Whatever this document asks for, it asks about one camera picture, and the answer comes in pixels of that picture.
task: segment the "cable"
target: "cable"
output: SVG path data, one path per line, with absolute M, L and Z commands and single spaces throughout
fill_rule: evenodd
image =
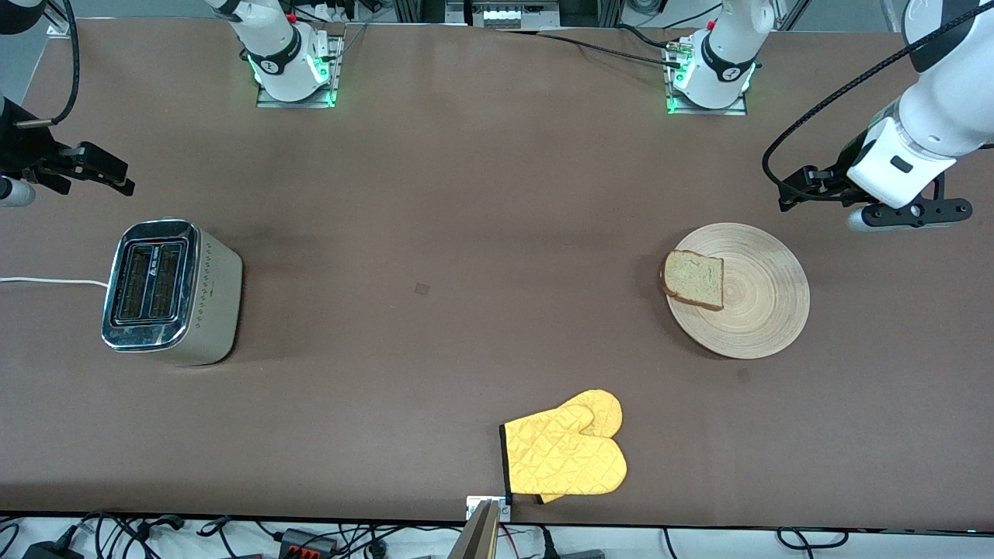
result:
M 658 66 L 666 66 L 666 67 L 669 67 L 669 68 L 680 68 L 680 65 L 677 64 L 677 63 L 675 63 L 675 62 L 667 62 L 667 61 L 662 61 L 662 60 L 657 60 L 657 59 L 650 59 L 650 58 L 647 58 L 647 57 L 640 57 L 638 55 L 632 55 L 632 54 L 629 54 L 629 53 L 622 53 L 620 51 L 614 51 L 614 50 L 602 47 L 600 45 L 592 45 L 591 43 L 585 43 L 583 41 L 578 41 L 576 39 L 570 39 L 569 37 L 561 37 L 559 35 L 546 35 L 544 33 L 539 33 L 537 31 L 512 31 L 511 33 L 518 33 L 518 34 L 521 34 L 521 35 L 532 35 L 534 37 L 544 37 L 546 39 L 553 39 L 553 40 L 556 40 L 556 41 L 563 41 L 564 43 L 570 43 L 571 45 L 577 45 L 578 47 L 584 47 L 586 49 L 593 49 L 595 51 L 601 51 L 602 53 L 608 53 L 609 55 L 613 55 L 613 56 L 620 57 L 620 58 L 623 58 L 623 59 L 631 59 L 631 60 L 635 60 L 635 61 L 639 61 L 639 62 L 644 62 L 644 63 L 648 63 L 648 64 L 654 64 L 654 65 L 658 65 Z
M 859 76 L 857 76 L 854 80 L 852 80 L 849 83 L 845 84 L 844 86 L 838 88 L 832 94 L 830 94 L 827 97 L 825 97 L 824 99 L 822 99 L 821 102 L 819 102 L 818 104 L 816 104 L 813 107 L 811 107 L 810 110 L 808 110 L 807 112 L 805 112 L 803 116 L 801 116 L 800 118 L 798 118 L 786 130 L 784 130 L 783 133 L 781 133 L 775 140 L 773 140 L 773 143 L 771 143 L 769 145 L 769 147 L 766 149 L 766 151 L 762 155 L 762 172 L 766 174 L 766 177 L 769 178 L 769 180 L 773 181 L 773 184 L 775 184 L 775 185 L 777 185 L 777 186 L 779 186 L 781 188 L 786 188 L 787 190 L 793 192 L 798 198 L 801 198 L 801 199 L 804 199 L 804 200 L 828 200 L 828 201 L 839 200 L 838 197 L 822 196 L 822 195 L 817 195 L 817 194 L 808 194 L 806 192 L 801 192 L 800 190 L 797 190 L 796 188 L 794 188 L 794 187 L 790 186 L 789 184 L 787 184 L 787 183 L 783 182 L 782 180 L 780 180 L 776 175 L 773 174 L 773 171 L 770 170 L 770 168 L 769 168 L 769 158 L 773 155 L 773 152 L 776 151 L 776 148 L 778 148 L 780 146 L 780 144 L 783 143 L 783 141 L 786 140 L 787 137 L 790 136 L 790 134 L 794 133 L 797 130 L 797 128 L 800 128 L 802 125 L 804 125 L 805 122 L 807 122 L 808 120 L 810 120 L 811 117 L 813 117 L 815 114 L 821 112 L 822 109 L 824 109 L 826 106 L 828 106 L 828 105 L 832 104 L 833 102 L 835 102 L 836 100 L 838 100 L 838 98 L 841 97 L 842 95 L 848 93 L 849 91 L 851 91 L 853 88 L 855 88 L 859 84 L 861 84 L 861 83 L 865 82 L 866 80 L 872 78 L 873 76 L 875 76 L 876 74 L 878 74 L 880 71 L 882 71 L 886 67 L 890 66 L 891 64 L 899 61 L 900 59 L 902 59 L 904 57 L 906 57 L 910 53 L 912 53 L 912 52 L 920 49 L 925 44 L 930 43 L 931 41 L 934 41 L 938 37 L 941 37 L 942 35 L 944 35 L 949 30 L 951 30 L 951 29 L 953 29 L 955 27 L 958 27 L 960 24 L 962 24 L 962 23 L 964 23 L 964 22 L 966 22 L 968 20 L 971 20 L 974 17 L 976 17 L 976 16 L 978 16 L 978 15 L 980 15 L 980 14 L 982 14 L 982 13 L 984 13 L 987 10 L 990 10 L 992 8 L 994 8 L 994 2 L 988 2 L 986 4 L 983 4 L 982 6 L 979 6 L 977 8 L 974 8 L 974 9 L 966 12 L 965 14 L 963 14 L 963 15 L 955 18 L 955 19 L 950 20 L 948 23 L 942 25 L 941 27 L 939 27 L 935 31 L 932 31 L 928 35 L 925 35 L 921 39 L 918 39 L 917 41 L 911 43 L 910 45 L 907 45 L 903 49 L 900 49 L 896 53 L 893 53 L 889 57 L 883 59 L 882 61 L 880 61 L 879 63 L 877 63 L 876 66 L 873 66 L 869 70 L 863 72 L 862 74 L 860 74 Z
M 670 559 L 677 559 L 677 552 L 673 551 L 673 542 L 670 541 L 669 528 L 663 527 L 663 537 L 666 538 L 666 551 L 670 552 Z
M 699 18 L 699 17 L 707 14 L 708 12 L 711 12 L 711 11 L 716 10 L 718 8 L 721 8 L 721 7 L 722 7 L 721 4 L 716 4 L 716 5 L 708 8 L 707 10 L 701 12 L 700 14 L 697 14 L 696 16 L 691 16 L 689 18 L 682 19 L 682 20 L 680 20 L 680 21 L 678 21 L 676 23 L 671 23 L 670 25 L 667 25 L 666 27 L 661 27 L 660 29 L 670 29 L 672 27 L 680 25 L 681 23 L 687 23 L 690 20 L 697 19 L 697 18 Z M 628 25 L 626 23 L 622 23 L 622 24 L 618 24 L 615 27 L 617 29 L 623 29 L 625 31 L 630 31 L 632 33 L 632 35 L 634 35 L 635 37 L 638 38 L 639 41 L 645 43 L 646 45 L 649 45 L 649 46 L 652 46 L 652 47 L 656 47 L 657 49 L 665 49 L 666 48 L 666 44 L 668 43 L 668 41 L 659 42 L 659 41 L 653 41 L 652 39 L 649 39 L 648 37 L 645 36 L 645 34 L 643 34 L 641 31 L 638 30 L 639 25 Z
M 707 10 L 701 12 L 700 14 L 697 14 L 696 16 L 691 16 L 689 18 L 684 18 L 684 19 L 682 19 L 680 21 L 675 21 L 675 22 L 671 23 L 670 25 L 667 25 L 665 27 L 660 27 L 659 29 L 672 29 L 672 28 L 680 25 L 681 23 L 687 23 L 687 22 L 689 22 L 691 20 L 696 20 L 697 18 L 699 18 L 701 16 L 706 16 L 706 15 L 708 15 L 709 12 L 713 12 L 713 11 L 715 11 L 715 10 L 721 8 L 721 7 L 722 7 L 721 3 L 715 4 L 714 6 L 708 8 Z
M 69 116 L 69 113 L 73 111 L 73 107 L 76 105 L 76 97 L 80 94 L 80 34 L 76 30 L 76 14 L 73 13 L 73 4 L 70 0 L 63 0 L 63 5 L 66 6 L 66 19 L 69 21 L 69 39 L 73 44 L 73 86 L 69 90 L 69 99 L 66 100 L 66 106 L 63 107 L 62 111 L 56 116 L 44 119 L 36 120 L 24 120 L 18 122 L 16 126 L 18 128 L 44 128 L 47 126 L 55 126 L 59 122 L 62 122 Z
M 511 544 L 511 551 L 514 551 L 514 559 L 521 559 L 521 554 L 518 553 L 518 546 L 514 543 L 514 536 L 511 535 L 511 532 L 504 524 L 500 525 L 500 529 L 504 530 L 504 534 L 507 536 L 507 542 Z
M 14 540 L 17 539 L 17 534 L 21 533 L 21 526 L 18 524 L 7 524 L 6 526 L 0 528 L 0 534 L 6 532 L 7 530 L 14 530 L 14 533 L 10 535 L 10 539 L 7 540 L 7 543 L 3 546 L 3 549 L 0 549 L 0 559 L 7 554 L 10 550 L 10 546 L 14 545 Z
M 97 281 L 96 279 L 0 278 L 0 283 L 8 281 L 29 281 L 33 283 L 86 283 L 89 285 L 99 285 L 104 289 L 110 288 L 110 285 L 106 282 Z
M 797 539 L 801 540 L 801 545 L 787 543 L 787 541 L 783 539 L 784 531 L 793 532 L 794 535 L 797 536 Z M 815 549 L 835 549 L 836 547 L 842 547 L 843 545 L 846 545 L 846 542 L 849 541 L 849 532 L 842 532 L 842 539 L 836 542 L 811 544 L 808 543 L 807 538 L 805 538 L 804 534 L 802 534 L 801 531 L 798 530 L 797 528 L 781 526 L 776 529 L 776 539 L 781 544 L 783 544 L 783 547 L 786 547 L 787 549 L 793 549 L 794 551 L 806 551 L 808 559 L 814 559 Z
M 225 535 L 225 525 L 232 521 L 230 516 L 222 516 L 217 520 L 211 520 L 210 522 L 204 524 L 197 530 L 197 535 L 205 538 L 209 538 L 214 534 L 221 536 L 221 543 L 225 546 L 225 551 L 232 559 L 239 559 L 239 556 L 235 554 L 232 549 L 232 545 L 228 543 L 228 536 Z M 124 559 L 127 559 L 127 547 L 124 548 Z
M 263 526 L 262 523 L 259 522 L 258 520 L 255 521 L 255 525 L 258 526 L 258 529 L 260 529 L 263 532 L 265 532 L 266 535 L 268 535 L 270 538 L 273 538 L 273 539 L 276 538 L 276 532 L 271 532 L 271 531 L 267 530 L 266 527 Z
M 645 35 L 643 35 L 641 31 L 639 31 L 638 29 L 635 28 L 635 26 L 628 25 L 626 23 L 622 23 L 622 24 L 618 24 L 617 25 L 617 29 L 623 29 L 625 31 L 630 31 L 632 33 L 632 35 L 634 35 L 635 37 L 637 37 L 639 41 L 645 43 L 646 45 L 649 45 L 649 46 L 652 46 L 652 47 L 656 47 L 657 49 L 665 49 L 666 48 L 666 43 L 667 42 L 660 43 L 659 41 L 653 41 L 652 39 L 649 39 L 648 37 L 646 37 Z
M 366 18 L 366 21 L 363 22 L 363 26 L 359 28 L 359 31 L 357 31 L 356 34 L 352 37 L 352 39 L 350 39 L 349 42 L 345 44 L 345 49 L 342 50 L 342 56 L 344 57 L 345 53 L 349 52 L 349 49 L 352 48 L 352 44 L 356 42 L 356 39 L 359 39 L 359 36 L 362 35 L 364 31 L 366 31 L 366 28 L 369 27 L 369 24 L 372 23 L 373 20 L 381 18 L 387 13 L 389 13 L 389 10 L 381 10 L 379 14 L 377 13 L 370 14 L 370 17 Z
M 553 541 L 553 534 L 549 531 L 549 528 L 545 526 L 539 526 L 542 530 L 542 538 L 546 542 L 546 552 L 542 556 L 542 559 L 560 559 L 559 552 L 556 551 L 556 542 Z

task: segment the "metal bracket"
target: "metal bracket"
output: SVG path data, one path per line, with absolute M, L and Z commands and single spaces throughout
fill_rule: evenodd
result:
M 345 42 L 340 35 L 329 36 L 325 31 L 315 32 L 318 38 L 317 58 L 314 60 L 314 72 L 319 76 L 328 76 L 328 82 L 314 91 L 311 95 L 293 102 L 281 101 L 272 97 L 262 86 L 258 87 L 255 106 L 259 108 L 330 108 L 335 106 L 338 98 L 338 81 L 342 75 L 342 55 Z
M 748 79 L 745 80 L 743 92 L 739 93 L 739 98 L 734 103 L 725 108 L 704 108 L 689 100 L 686 95 L 673 87 L 675 82 L 680 82 L 693 72 L 694 66 L 694 46 L 690 37 L 681 37 L 678 43 L 670 43 L 667 48 L 662 49 L 663 60 L 665 62 L 675 62 L 680 68 L 663 67 L 663 82 L 666 83 L 666 111 L 669 114 L 712 114 L 726 116 L 746 115 L 746 90 L 748 90 Z
M 501 523 L 511 521 L 511 505 L 507 503 L 506 496 L 489 497 L 489 496 L 475 496 L 475 495 L 470 495 L 466 497 L 466 520 L 469 520 L 469 518 L 473 515 L 473 512 L 476 511 L 476 507 L 478 507 L 480 503 L 485 500 L 495 500 L 500 504 L 500 511 L 499 511 L 500 516 L 498 520 Z

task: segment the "round bamboo plate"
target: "round bamboo plate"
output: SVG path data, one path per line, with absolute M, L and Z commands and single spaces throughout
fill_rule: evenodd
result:
M 680 326 L 704 347 L 727 357 L 758 359 L 787 347 L 804 329 L 811 302 L 807 277 L 773 235 L 748 225 L 716 223 L 694 231 L 676 248 L 725 260 L 724 309 L 666 297 Z

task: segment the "oven mitt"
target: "oven mitt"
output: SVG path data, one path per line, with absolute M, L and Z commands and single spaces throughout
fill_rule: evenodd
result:
M 555 410 L 502 425 L 508 496 L 534 494 L 544 503 L 565 494 L 614 491 L 628 471 L 610 438 L 620 427 L 621 405 L 602 390 L 588 390 Z

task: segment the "white cable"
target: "white cable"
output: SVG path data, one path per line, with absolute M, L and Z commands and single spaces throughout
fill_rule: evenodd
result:
M 90 285 L 99 285 L 104 289 L 110 288 L 110 285 L 107 283 L 97 281 L 96 279 L 0 278 L 0 282 L 4 281 L 31 281 L 34 283 L 87 283 Z

